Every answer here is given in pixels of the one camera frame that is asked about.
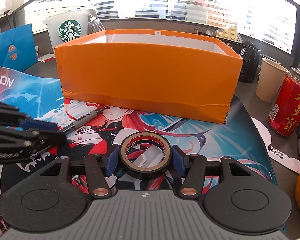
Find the brown adhesive tape roll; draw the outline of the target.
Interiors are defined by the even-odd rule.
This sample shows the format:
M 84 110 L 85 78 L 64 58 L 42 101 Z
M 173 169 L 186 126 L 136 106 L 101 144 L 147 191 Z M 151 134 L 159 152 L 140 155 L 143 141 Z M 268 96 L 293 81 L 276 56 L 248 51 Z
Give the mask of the brown adhesive tape roll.
M 137 132 L 122 142 L 119 157 L 127 173 L 136 179 L 162 176 L 172 159 L 169 142 L 154 132 Z

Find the black grey marker pen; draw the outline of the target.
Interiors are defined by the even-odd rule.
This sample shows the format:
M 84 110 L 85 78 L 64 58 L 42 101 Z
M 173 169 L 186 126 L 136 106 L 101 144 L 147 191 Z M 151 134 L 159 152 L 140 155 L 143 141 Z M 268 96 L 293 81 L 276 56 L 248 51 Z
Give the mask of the black grey marker pen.
M 75 131 L 76 129 L 80 128 L 81 126 L 84 126 L 89 121 L 91 121 L 94 118 L 98 117 L 98 115 L 101 114 L 104 110 L 105 110 L 105 107 L 99 108 L 97 110 L 93 110 L 90 113 L 81 116 L 80 118 L 73 121 L 68 126 L 60 129 L 59 131 L 62 132 L 64 135 L 68 135 L 69 133 Z

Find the blue paper bag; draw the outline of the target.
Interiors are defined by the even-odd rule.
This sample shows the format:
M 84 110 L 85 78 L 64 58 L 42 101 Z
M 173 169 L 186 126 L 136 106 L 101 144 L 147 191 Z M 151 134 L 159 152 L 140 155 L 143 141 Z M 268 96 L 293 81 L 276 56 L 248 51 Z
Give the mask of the blue paper bag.
M 0 34 L 0 67 L 23 72 L 35 63 L 37 54 L 31 24 Z

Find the red white small card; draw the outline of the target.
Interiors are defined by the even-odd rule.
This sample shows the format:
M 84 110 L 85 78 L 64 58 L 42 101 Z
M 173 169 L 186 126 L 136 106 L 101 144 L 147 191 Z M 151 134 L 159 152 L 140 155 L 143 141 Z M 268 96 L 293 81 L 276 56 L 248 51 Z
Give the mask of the red white small card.
M 47 62 L 49 62 L 53 59 L 55 59 L 55 55 L 51 54 L 51 53 L 48 53 L 48 54 L 45 54 L 45 55 L 42 55 L 42 56 L 38 57 L 37 60 L 39 62 L 47 63 Z

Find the orange cardboard box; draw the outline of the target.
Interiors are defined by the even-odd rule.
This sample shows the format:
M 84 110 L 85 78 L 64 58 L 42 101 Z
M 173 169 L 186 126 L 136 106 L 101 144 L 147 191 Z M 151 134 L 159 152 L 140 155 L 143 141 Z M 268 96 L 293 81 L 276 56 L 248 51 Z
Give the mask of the orange cardboard box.
M 222 124 L 243 59 L 221 40 L 105 30 L 55 47 L 64 97 Z

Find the white paper with QR code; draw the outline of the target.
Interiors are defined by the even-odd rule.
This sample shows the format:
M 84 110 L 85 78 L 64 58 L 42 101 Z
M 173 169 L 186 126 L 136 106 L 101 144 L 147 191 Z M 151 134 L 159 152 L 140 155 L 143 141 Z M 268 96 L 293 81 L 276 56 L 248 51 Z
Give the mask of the white paper with QR code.
M 298 147 L 295 136 L 284 138 L 272 132 L 261 121 L 252 118 L 271 160 L 279 163 L 285 168 L 299 174 L 300 160 L 298 159 Z

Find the Starbucks plastic cup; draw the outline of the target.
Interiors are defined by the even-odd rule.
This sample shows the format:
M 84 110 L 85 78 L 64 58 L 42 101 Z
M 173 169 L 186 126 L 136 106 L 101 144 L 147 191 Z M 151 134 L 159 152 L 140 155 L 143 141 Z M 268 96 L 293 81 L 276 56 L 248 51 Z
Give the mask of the Starbucks plastic cup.
M 44 22 L 47 25 L 51 46 L 55 47 L 88 34 L 88 11 L 75 10 L 50 16 Z

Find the beige paper cup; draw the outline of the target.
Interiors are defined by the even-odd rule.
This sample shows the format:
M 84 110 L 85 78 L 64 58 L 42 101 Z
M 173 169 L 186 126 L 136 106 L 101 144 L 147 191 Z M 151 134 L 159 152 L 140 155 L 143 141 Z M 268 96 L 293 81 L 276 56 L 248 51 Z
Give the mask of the beige paper cup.
M 264 102 L 272 103 L 287 72 L 285 67 L 275 61 L 262 58 L 256 96 Z

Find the red herbal tea can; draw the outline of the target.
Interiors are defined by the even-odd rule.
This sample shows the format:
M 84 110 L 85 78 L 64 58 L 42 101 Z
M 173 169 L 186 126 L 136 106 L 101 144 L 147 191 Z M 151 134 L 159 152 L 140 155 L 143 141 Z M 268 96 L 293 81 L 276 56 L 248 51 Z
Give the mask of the red herbal tea can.
M 270 126 L 280 135 L 289 137 L 300 122 L 300 69 L 292 67 L 283 80 L 269 113 Z

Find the black mesh desk organizer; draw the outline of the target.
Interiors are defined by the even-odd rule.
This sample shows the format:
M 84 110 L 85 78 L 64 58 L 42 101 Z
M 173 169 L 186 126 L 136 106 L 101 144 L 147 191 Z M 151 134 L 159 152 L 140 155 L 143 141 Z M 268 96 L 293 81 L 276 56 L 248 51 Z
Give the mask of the black mesh desk organizer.
M 216 31 L 207 30 L 206 33 L 203 33 L 198 31 L 198 28 L 195 27 L 193 32 L 199 35 L 216 37 Z M 236 42 L 225 40 L 223 38 L 218 39 L 232 48 L 243 59 L 239 81 L 253 83 L 258 68 L 258 62 L 261 57 L 261 50 L 258 49 L 251 41 L 244 42 L 240 35 L 237 36 Z

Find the boxed item leaning behind cup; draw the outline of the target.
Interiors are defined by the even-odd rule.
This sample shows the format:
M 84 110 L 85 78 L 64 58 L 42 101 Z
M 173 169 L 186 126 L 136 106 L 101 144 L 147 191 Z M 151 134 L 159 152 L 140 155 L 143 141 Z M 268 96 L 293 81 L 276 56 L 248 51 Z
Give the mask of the boxed item leaning behind cup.
M 105 27 L 93 9 L 88 9 L 88 34 L 104 31 Z

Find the yellow pill blister pack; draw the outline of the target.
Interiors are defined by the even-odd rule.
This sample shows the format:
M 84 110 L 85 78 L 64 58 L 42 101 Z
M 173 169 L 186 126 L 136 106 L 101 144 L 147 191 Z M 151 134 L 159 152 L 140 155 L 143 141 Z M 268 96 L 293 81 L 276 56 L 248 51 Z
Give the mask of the yellow pill blister pack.
M 230 27 L 226 27 L 224 29 L 218 29 L 216 31 L 216 37 L 236 42 L 237 41 L 237 27 L 235 25 L 231 25 Z

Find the glass desk partition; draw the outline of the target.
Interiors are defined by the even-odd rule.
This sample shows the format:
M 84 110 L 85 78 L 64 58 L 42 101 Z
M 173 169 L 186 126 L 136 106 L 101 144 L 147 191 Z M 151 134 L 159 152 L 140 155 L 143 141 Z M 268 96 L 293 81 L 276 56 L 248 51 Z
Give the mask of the glass desk partition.
M 0 16 L 13 14 L 18 25 L 45 29 L 46 18 L 73 10 L 93 9 L 103 20 L 159 18 L 223 28 L 289 54 L 300 41 L 300 0 L 0 0 Z

